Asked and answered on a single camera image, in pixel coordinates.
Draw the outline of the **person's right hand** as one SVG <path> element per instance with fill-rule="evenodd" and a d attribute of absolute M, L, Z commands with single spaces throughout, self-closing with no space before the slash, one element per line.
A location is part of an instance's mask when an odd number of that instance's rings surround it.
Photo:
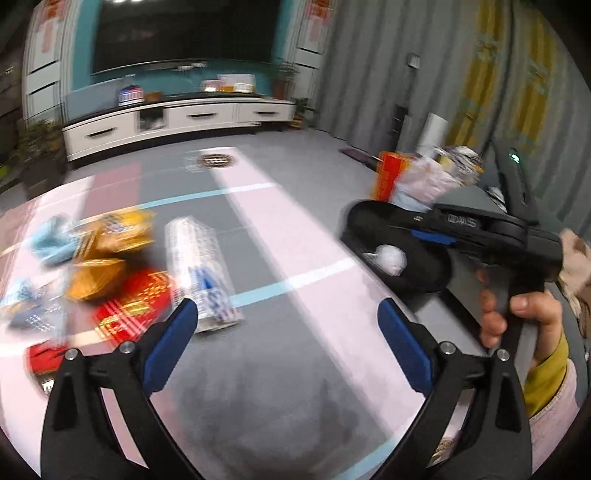
<path fill-rule="evenodd" d="M 479 269 L 476 278 L 486 286 L 479 295 L 481 309 L 480 340 L 487 348 L 496 346 L 508 327 L 507 319 L 497 310 L 496 295 L 488 288 L 488 274 Z M 547 360 L 557 349 L 562 338 L 562 305 L 549 290 L 513 296 L 509 311 L 516 317 L 539 324 L 536 349 L 530 368 Z"/>

